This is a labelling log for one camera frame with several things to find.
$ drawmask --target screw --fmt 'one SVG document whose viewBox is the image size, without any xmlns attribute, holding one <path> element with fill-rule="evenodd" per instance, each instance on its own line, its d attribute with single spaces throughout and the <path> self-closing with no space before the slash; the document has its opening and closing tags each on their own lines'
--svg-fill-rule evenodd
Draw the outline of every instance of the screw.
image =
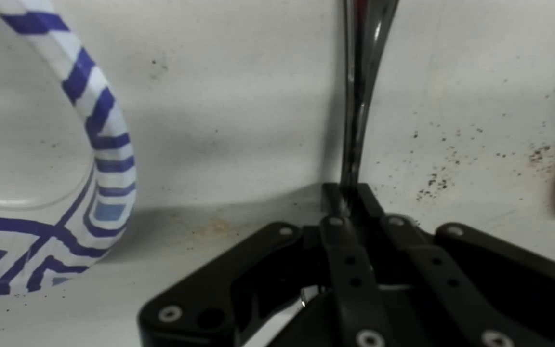
<svg viewBox="0 0 555 347">
<path fill-rule="evenodd" d="M 391 224 L 392 226 L 403 226 L 404 225 L 404 220 L 399 218 L 399 217 L 391 217 L 389 218 L 389 224 Z"/>
<path fill-rule="evenodd" d="M 292 229 L 289 227 L 284 227 L 279 230 L 279 234 L 282 236 L 290 236 L 292 235 Z"/>
<path fill-rule="evenodd" d="M 385 339 L 379 333 L 370 329 L 363 329 L 357 333 L 357 346 L 359 347 L 384 347 Z"/>
<path fill-rule="evenodd" d="M 177 305 L 169 305 L 163 307 L 160 312 L 158 312 L 158 319 L 162 323 L 172 323 L 183 316 L 183 310 Z"/>
<path fill-rule="evenodd" d="M 513 340 L 496 330 L 485 330 L 481 335 L 481 341 L 487 347 L 514 347 Z"/>
<path fill-rule="evenodd" d="M 332 226 L 343 226 L 344 220 L 339 217 L 331 217 L 329 218 L 329 224 Z"/>
<path fill-rule="evenodd" d="M 447 228 L 447 232 L 455 236 L 464 235 L 464 230 L 462 230 L 462 228 L 460 228 L 459 226 L 450 226 L 449 228 Z"/>
</svg>

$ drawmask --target black metal bracket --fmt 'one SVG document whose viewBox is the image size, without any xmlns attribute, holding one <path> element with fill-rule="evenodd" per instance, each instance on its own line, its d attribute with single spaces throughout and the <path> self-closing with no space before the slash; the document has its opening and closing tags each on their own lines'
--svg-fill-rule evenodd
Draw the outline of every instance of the black metal bracket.
<svg viewBox="0 0 555 347">
<path fill-rule="evenodd" d="M 319 226 L 273 223 L 152 299 L 145 347 L 238 347 L 317 285 L 271 347 L 555 346 L 555 262 L 463 224 L 429 235 L 370 187 L 324 184 Z"/>
</svg>

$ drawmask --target paper plate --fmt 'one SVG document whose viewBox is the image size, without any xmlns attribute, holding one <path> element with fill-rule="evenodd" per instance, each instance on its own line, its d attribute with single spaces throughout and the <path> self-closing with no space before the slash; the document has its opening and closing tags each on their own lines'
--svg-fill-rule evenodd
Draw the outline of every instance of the paper plate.
<svg viewBox="0 0 555 347">
<path fill-rule="evenodd" d="M 44 188 L 40 203 L 15 204 L 6 199 L 15 189 L 0 189 L 0 295 L 6 295 L 57 285 L 101 259 L 125 231 L 136 169 L 126 123 L 102 71 L 50 2 L 0 0 L 0 18 L 55 72 L 93 154 L 80 168 L 81 182 L 66 194 Z"/>
</svg>

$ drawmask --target blue geometric pattern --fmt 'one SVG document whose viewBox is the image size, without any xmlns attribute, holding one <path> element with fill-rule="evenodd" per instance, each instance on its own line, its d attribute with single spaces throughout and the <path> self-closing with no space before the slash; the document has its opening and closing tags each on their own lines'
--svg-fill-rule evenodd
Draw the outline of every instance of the blue geometric pattern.
<svg viewBox="0 0 555 347">
<path fill-rule="evenodd" d="M 102 71 L 50 2 L 0 0 L 0 17 L 52 66 L 94 149 L 88 180 L 57 223 L 0 217 L 4 295 L 62 283 L 103 257 L 126 228 L 136 198 L 136 168 L 125 120 Z M 34 241 L 19 252 L 14 242 L 6 242 L 16 235 Z M 3 264 L 10 254 L 18 257 Z"/>
</svg>

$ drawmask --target blue and white paper plate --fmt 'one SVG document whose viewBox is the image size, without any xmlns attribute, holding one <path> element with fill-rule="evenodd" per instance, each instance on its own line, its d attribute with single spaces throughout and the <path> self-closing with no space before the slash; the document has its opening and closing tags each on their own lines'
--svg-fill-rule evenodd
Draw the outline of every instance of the blue and white paper plate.
<svg viewBox="0 0 555 347">
<path fill-rule="evenodd" d="M 0 0 L 0 18 L 50 65 L 93 152 L 71 195 L 40 208 L 0 208 L 0 295 L 6 295 L 57 285 L 104 257 L 125 231 L 136 169 L 106 78 L 51 3 Z"/>
</svg>

